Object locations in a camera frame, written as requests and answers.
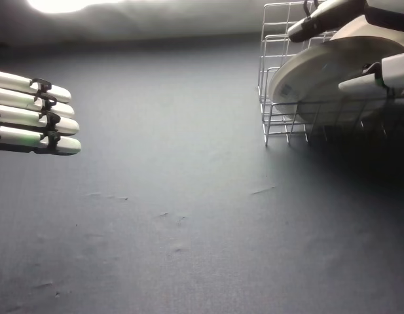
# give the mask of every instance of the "gray table surface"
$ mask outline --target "gray table surface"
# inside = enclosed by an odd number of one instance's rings
[[[404,313],[404,152],[265,148],[258,36],[0,50],[83,151],[0,151],[0,313]]]

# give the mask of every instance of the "wire rack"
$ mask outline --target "wire rack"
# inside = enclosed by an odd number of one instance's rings
[[[316,135],[322,135],[326,141],[345,138],[346,135],[349,137],[359,135],[365,139],[368,139],[370,135],[372,138],[377,135],[385,139],[394,135],[404,137],[404,96],[396,97],[393,91],[388,90],[387,96],[382,99],[338,100],[340,104],[337,111],[332,113],[334,119],[330,124],[324,126],[317,126],[316,121],[319,120],[321,108],[329,101],[275,103],[273,99],[270,99],[267,94],[267,86],[277,70],[299,52],[330,40],[336,33],[336,31],[328,31],[303,43],[292,43],[287,36],[289,27],[305,17],[306,8],[309,12],[313,12],[316,5],[321,2],[324,1],[270,3],[264,7],[257,86],[266,146],[269,137],[275,135],[286,136],[289,144],[293,135],[301,135],[308,143],[311,143],[312,138]],[[401,100],[401,105],[397,104],[398,99]],[[384,102],[383,108],[376,114],[372,113],[370,118],[364,118],[364,113],[372,111],[373,103],[377,101]],[[294,114],[282,114],[277,110],[282,106],[288,108],[285,112],[294,112]],[[308,119],[310,122],[299,118],[300,106],[303,106],[303,111],[308,107],[307,111],[312,117]],[[350,123],[340,123],[340,115],[346,113],[354,114],[354,119]]]

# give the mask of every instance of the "white plate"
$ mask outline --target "white plate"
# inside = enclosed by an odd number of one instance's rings
[[[331,40],[353,36],[382,37],[396,41],[404,46],[404,32],[371,25],[366,21],[364,15],[355,18],[342,27]]]
[[[395,41],[379,37],[347,37],[327,41],[302,51],[276,72],[268,86],[268,94],[275,103],[329,101],[321,105],[316,123],[321,125],[351,122],[358,117],[363,103],[344,105],[339,114],[341,99],[345,95],[339,90],[339,83],[360,75],[367,63],[400,54],[404,47]],[[363,95],[363,97],[383,97]],[[366,104],[362,117],[381,108],[384,101]],[[278,105],[284,115],[293,117],[296,106]],[[319,105],[300,105],[297,120],[313,122]]]

